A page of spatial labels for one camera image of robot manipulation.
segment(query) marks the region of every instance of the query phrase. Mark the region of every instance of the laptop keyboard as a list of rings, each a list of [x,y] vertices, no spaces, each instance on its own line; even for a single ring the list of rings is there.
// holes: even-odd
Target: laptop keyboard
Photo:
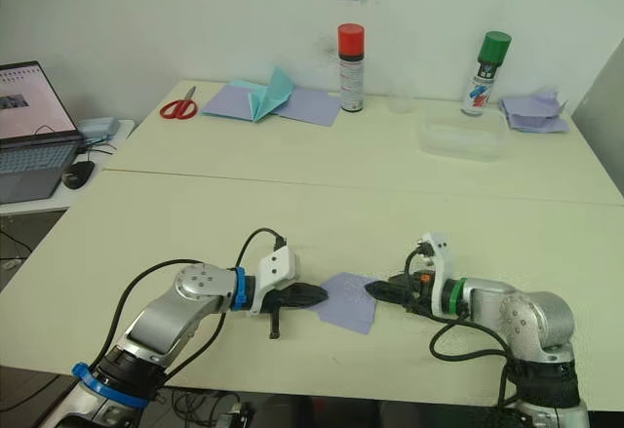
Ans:
[[[1,152],[0,175],[58,168],[71,153],[73,146],[70,143]]]

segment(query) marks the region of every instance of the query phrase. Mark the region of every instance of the red spray can cap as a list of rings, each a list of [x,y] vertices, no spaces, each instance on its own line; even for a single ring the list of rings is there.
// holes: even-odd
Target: red spray can cap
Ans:
[[[344,23],[338,27],[338,53],[343,56],[364,55],[364,27]]]

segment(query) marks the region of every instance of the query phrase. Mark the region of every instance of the green ring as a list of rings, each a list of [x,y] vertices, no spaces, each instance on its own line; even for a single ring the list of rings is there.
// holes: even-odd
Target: green ring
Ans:
[[[448,304],[448,311],[450,314],[457,314],[457,299],[464,290],[464,282],[466,282],[465,278],[459,280],[452,288],[452,292],[450,293],[450,301]]]

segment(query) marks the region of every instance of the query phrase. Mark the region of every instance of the white desk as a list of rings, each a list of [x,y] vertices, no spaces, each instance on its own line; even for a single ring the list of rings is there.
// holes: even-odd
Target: white desk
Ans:
[[[343,271],[386,277],[402,267],[422,233],[444,231],[462,275],[562,296],[576,316],[583,398],[590,409],[624,409],[618,206],[104,171],[0,294],[0,363],[69,372],[95,356],[135,275],[176,257],[230,266],[258,226],[288,237],[302,280],[314,284]],[[271,244],[253,243],[249,273]],[[137,288],[120,330],[171,285],[176,271]],[[282,317],[282,338],[269,340],[268,317],[232,313],[214,347],[172,383],[449,404],[495,400],[499,359],[433,359],[427,346],[440,326],[398,306],[378,303],[368,336],[310,311]],[[205,321],[182,357],[208,338],[215,321]],[[443,346],[450,352],[492,345],[484,335],[452,332]]]
[[[360,113],[341,112],[330,128],[277,116],[257,124],[198,114],[164,120],[158,110],[197,86],[208,101],[222,84],[179,83],[111,161],[113,170],[207,175],[303,184],[405,189],[515,199],[624,205],[581,133],[512,131],[509,153],[474,162],[423,152],[417,131],[423,114],[457,114],[459,103],[418,100],[411,114],[394,114],[383,97],[367,97]]]
[[[123,145],[124,141],[130,136],[130,133],[135,128],[135,122],[130,119],[123,119],[119,121],[119,130],[117,134],[110,140],[115,147],[119,148]],[[106,150],[115,155],[115,150],[106,145],[103,147],[97,147],[101,150]],[[93,179],[99,174],[99,172],[111,161],[111,155],[105,153],[91,152],[89,159],[96,163],[91,176],[87,183],[80,189],[69,189],[62,182],[60,182],[55,190],[55,193],[48,199],[40,199],[37,201],[16,202],[13,204],[0,205],[0,215],[15,215],[15,214],[33,214],[41,212],[52,211],[65,211],[75,202],[78,196],[81,196],[89,186],[91,186]],[[83,153],[77,155],[74,159],[74,163],[87,160],[87,154]]]

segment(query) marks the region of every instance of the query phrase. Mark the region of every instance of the laptop screen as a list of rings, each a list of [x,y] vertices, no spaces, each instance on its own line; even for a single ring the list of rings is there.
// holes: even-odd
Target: laptop screen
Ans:
[[[1,139],[69,136],[68,131],[76,127],[37,62],[0,66]]]

